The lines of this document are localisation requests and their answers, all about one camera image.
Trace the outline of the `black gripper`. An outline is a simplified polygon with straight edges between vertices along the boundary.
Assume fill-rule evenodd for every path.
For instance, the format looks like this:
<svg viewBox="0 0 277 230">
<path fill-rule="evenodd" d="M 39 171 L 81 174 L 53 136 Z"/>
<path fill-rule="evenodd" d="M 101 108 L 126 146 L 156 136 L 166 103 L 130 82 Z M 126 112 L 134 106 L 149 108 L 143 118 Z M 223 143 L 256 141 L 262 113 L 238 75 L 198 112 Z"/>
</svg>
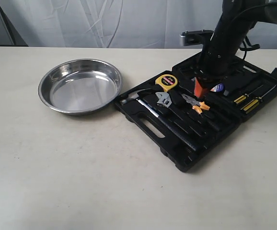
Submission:
<svg viewBox="0 0 277 230">
<path fill-rule="evenodd" d="M 205 81 L 201 85 L 198 78 L 195 78 L 196 98 L 202 98 L 213 88 L 213 81 L 227 73 L 237 50 L 254 25 L 254 21 L 221 15 L 210 43 L 203 48 L 199 58 L 198 66 Z"/>
</svg>

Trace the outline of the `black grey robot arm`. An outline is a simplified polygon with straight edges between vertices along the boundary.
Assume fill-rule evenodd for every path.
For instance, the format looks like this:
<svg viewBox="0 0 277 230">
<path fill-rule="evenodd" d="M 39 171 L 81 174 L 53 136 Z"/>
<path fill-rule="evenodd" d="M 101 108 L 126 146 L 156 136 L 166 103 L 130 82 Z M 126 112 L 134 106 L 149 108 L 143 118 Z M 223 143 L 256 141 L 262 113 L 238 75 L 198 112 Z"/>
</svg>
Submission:
<svg viewBox="0 0 277 230">
<path fill-rule="evenodd" d="M 198 59 L 197 98 L 228 76 L 237 50 L 257 22 L 277 24 L 277 0 L 223 1 L 221 17 Z"/>
</svg>

